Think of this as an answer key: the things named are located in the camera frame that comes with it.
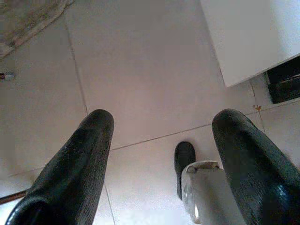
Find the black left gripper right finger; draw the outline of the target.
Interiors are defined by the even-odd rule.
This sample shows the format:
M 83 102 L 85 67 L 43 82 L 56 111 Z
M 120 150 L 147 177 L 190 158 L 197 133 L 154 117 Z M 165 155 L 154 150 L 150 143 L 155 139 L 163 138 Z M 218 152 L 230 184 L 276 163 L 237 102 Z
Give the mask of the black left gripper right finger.
M 273 141 L 234 109 L 220 111 L 212 131 L 246 224 L 299 224 L 300 172 Z

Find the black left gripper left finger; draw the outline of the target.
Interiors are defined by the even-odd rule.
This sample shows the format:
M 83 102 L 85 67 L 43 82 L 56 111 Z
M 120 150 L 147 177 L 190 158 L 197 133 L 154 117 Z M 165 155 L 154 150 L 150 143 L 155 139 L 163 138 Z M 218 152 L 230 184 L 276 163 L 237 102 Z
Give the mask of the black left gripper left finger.
M 106 110 L 91 112 L 13 208 L 10 225 L 91 225 L 114 131 Z

